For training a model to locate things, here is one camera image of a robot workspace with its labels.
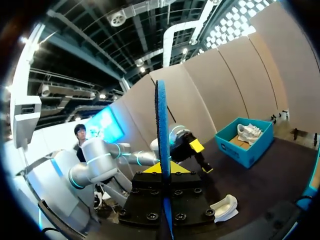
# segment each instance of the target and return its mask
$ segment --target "white shoe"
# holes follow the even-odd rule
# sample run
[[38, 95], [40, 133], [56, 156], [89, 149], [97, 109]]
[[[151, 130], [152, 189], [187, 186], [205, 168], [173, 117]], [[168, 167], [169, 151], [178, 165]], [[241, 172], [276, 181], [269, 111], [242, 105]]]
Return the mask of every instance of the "white shoe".
[[236, 209], [238, 206], [237, 199], [228, 194], [225, 196], [224, 199], [221, 201], [216, 202], [215, 204], [212, 204], [210, 206], [211, 209], [215, 211], [214, 213], [214, 222], [224, 222], [231, 218], [233, 218], [235, 215], [237, 215], [239, 212]]
[[248, 126], [238, 124], [237, 132], [238, 140], [247, 142], [250, 146], [253, 145], [262, 134], [262, 131], [258, 127], [253, 126], [251, 123]]

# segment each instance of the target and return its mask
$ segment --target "cardboard box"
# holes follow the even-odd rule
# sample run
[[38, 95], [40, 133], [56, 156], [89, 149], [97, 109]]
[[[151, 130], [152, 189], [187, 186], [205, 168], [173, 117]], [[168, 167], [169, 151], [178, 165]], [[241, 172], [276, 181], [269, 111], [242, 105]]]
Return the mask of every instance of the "cardboard box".
[[[238, 124], [244, 126], [252, 124], [262, 130], [261, 136], [252, 146], [246, 142], [238, 141], [236, 138], [238, 134]], [[219, 149], [247, 169], [260, 158], [273, 140], [274, 130], [270, 121], [242, 117], [238, 117], [215, 135], [215, 141], [218, 144]]]

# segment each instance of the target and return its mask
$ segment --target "person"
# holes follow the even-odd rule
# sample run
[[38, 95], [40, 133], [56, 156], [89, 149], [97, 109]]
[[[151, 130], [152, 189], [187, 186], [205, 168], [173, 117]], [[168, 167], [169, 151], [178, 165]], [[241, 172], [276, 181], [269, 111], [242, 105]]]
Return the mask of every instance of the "person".
[[83, 124], [78, 124], [75, 126], [74, 128], [74, 134], [76, 136], [76, 138], [78, 139], [78, 149], [76, 151], [76, 156], [78, 157], [78, 159], [80, 160], [81, 163], [85, 163], [86, 159], [84, 156], [84, 153], [82, 152], [82, 144], [87, 140], [86, 139], [86, 126]]

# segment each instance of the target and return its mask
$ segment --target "display screen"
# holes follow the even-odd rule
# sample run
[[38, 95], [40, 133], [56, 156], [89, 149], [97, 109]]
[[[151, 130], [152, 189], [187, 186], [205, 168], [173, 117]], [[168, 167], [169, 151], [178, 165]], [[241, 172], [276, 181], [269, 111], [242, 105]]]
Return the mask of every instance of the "display screen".
[[84, 124], [86, 138], [102, 138], [107, 143], [114, 143], [124, 136], [112, 110], [106, 107]]

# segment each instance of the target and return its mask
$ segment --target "white shoe insole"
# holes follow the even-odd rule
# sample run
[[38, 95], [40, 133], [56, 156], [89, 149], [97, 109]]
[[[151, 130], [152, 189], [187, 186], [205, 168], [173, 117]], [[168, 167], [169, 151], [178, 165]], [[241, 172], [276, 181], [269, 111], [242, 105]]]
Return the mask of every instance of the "white shoe insole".
[[217, 210], [215, 210], [214, 216], [217, 218], [221, 216], [222, 214], [226, 213], [231, 208], [230, 204], [225, 204], [219, 207]]

